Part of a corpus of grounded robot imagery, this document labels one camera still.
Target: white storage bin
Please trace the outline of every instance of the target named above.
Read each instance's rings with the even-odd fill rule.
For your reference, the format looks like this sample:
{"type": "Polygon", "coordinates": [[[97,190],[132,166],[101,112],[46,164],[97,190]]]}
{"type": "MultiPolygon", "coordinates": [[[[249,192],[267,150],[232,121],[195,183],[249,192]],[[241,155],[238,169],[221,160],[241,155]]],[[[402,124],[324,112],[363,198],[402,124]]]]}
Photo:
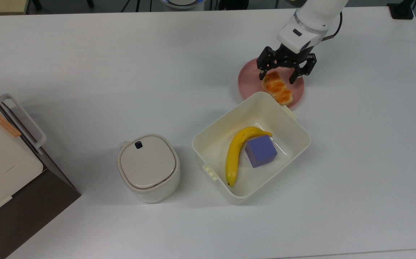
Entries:
{"type": "Polygon", "coordinates": [[[197,164],[214,181],[226,200],[238,205],[281,172],[310,144],[310,136],[294,114],[281,107],[269,94],[259,92],[197,134],[192,140],[197,164]],[[234,187],[227,185],[225,163],[234,135],[242,128],[256,126],[272,133],[277,157],[253,168],[242,148],[234,187]]]}

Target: cable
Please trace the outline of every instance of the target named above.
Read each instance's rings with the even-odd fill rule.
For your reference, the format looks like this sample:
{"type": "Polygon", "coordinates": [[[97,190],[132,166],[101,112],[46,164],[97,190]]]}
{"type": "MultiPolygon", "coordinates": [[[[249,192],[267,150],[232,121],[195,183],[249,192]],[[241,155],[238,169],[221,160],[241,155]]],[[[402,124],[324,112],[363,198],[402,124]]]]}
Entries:
{"type": "Polygon", "coordinates": [[[326,41],[326,40],[329,40],[329,39],[334,38],[334,36],[336,36],[336,34],[338,34],[339,30],[341,29],[342,24],[343,24],[343,12],[340,12],[339,13],[339,26],[338,26],[338,29],[336,30],[336,32],[333,35],[327,36],[327,37],[323,38],[322,41],[326,41]]]}
{"type": "Polygon", "coordinates": [[[137,4],[136,4],[136,13],[139,12],[139,4],[141,3],[141,0],[137,0],[137,4]]]}
{"type": "Polygon", "coordinates": [[[123,9],[122,9],[121,13],[123,13],[123,11],[125,10],[125,8],[126,8],[126,6],[128,5],[128,3],[129,3],[129,2],[130,2],[130,0],[126,1],[126,4],[125,4],[125,6],[123,7],[123,9]]]}

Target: bread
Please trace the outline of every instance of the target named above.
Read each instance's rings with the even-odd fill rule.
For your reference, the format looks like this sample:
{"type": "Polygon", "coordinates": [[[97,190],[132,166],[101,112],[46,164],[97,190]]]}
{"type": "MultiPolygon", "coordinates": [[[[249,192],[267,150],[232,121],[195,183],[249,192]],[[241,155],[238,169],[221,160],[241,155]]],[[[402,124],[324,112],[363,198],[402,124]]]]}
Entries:
{"type": "Polygon", "coordinates": [[[289,105],[293,101],[293,93],[286,87],[283,78],[276,71],[267,74],[261,82],[262,90],[270,94],[280,105],[289,105]]]}

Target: white container with lid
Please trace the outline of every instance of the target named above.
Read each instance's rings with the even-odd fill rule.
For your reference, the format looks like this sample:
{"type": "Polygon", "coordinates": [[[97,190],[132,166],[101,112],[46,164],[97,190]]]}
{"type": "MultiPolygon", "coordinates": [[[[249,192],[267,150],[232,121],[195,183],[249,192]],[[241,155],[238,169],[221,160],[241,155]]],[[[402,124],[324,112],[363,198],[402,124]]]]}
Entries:
{"type": "Polygon", "coordinates": [[[226,200],[238,205],[309,146],[310,136],[295,118],[292,111],[281,107],[269,94],[255,93],[194,137],[192,147],[197,164],[226,200]],[[272,143],[278,154],[272,162],[253,168],[242,148],[236,183],[230,187],[225,176],[227,150],[234,135],[248,126],[272,133],[272,143]]]}
{"type": "Polygon", "coordinates": [[[168,140],[158,134],[126,143],[120,150],[117,165],[126,186],[144,202],[163,200],[179,185],[178,155],[168,140]]]}

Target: plate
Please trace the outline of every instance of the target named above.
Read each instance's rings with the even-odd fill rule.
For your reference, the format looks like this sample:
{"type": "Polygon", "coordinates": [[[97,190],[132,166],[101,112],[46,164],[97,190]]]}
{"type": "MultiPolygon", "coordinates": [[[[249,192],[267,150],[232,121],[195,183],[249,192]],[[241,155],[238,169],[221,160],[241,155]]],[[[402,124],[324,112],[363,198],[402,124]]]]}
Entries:
{"type": "MultiPolygon", "coordinates": [[[[286,86],[293,92],[293,101],[287,105],[288,108],[296,105],[304,94],[304,79],[298,78],[294,84],[290,84],[290,76],[293,74],[293,68],[278,67],[271,69],[268,73],[278,71],[285,81],[286,86]]],[[[238,74],[238,90],[244,100],[257,92],[264,92],[261,88],[261,80],[259,80],[259,69],[256,65],[256,59],[246,63],[238,74]]]]}

